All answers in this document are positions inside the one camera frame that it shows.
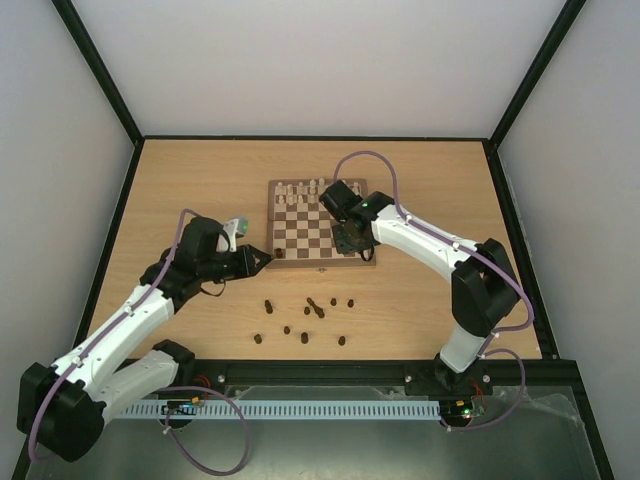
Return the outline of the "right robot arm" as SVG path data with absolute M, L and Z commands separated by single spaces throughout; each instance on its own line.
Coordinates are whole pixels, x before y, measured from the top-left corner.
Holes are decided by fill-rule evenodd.
M 332 233 L 340 254 L 390 246 L 449 282 L 454 327 L 436 367 L 437 382 L 447 391 L 458 391 L 470 381 L 470 366 L 519 301 L 532 308 L 506 249 L 492 238 L 477 243 L 454 236 L 411 215 L 391 196 L 376 191 L 363 198 L 342 181 L 330 185 L 319 202 L 336 221 Z

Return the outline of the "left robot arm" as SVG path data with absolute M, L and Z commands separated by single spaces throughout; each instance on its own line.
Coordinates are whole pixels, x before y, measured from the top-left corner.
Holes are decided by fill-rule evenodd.
M 73 350 L 51 365 L 31 365 L 20 379 L 17 428 L 27 436 L 29 456 L 42 445 L 73 462 L 97 442 L 104 427 L 143 397 L 186 389 L 195 377 L 195 355 L 163 340 L 142 358 L 125 359 L 155 329 L 177 314 L 203 284 L 225 285 L 257 275 L 269 254 L 238 244 L 248 221 L 226 223 L 194 215 L 181 218 L 173 244 L 150 265 L 124 304 Z

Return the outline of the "wooden chess board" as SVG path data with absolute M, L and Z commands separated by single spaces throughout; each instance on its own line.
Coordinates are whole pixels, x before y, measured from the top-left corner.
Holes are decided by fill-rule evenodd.
M 368 267 L 376 261 L 365 261 L 359 254 L 341 255 L 336 251 L 331 227 L 334 220 L 319 202 L 315 204 L 276 204 L 269 198 L 267 250 L 272 255 L 271 269 L 318 269 L 324 267 Z M 274 250 L 281 248 L 278 259 Z

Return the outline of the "white chess pieces row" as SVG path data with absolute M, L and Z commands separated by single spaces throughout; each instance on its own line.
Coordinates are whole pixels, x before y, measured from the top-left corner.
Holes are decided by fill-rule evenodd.
M 322 194 L 334 181 L 330 178 L 272 180 L 269 198 L 276 204 L 317 204 Z

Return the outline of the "black aluminium frame rail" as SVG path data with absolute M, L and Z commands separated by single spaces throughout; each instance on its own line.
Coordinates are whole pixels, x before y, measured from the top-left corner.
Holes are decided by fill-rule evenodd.
M 193 373 L 210 381 L 217 391 L 248 386 L 367 386 L 403 387 L 410 396 L 469 397 L 493 387 L 570 387 L 584 384 L 571 360 L 479 360 L 449 389 L 435 376 L 432 360 L 419 361 L 268 361 L 204 360 L 193 362 Z

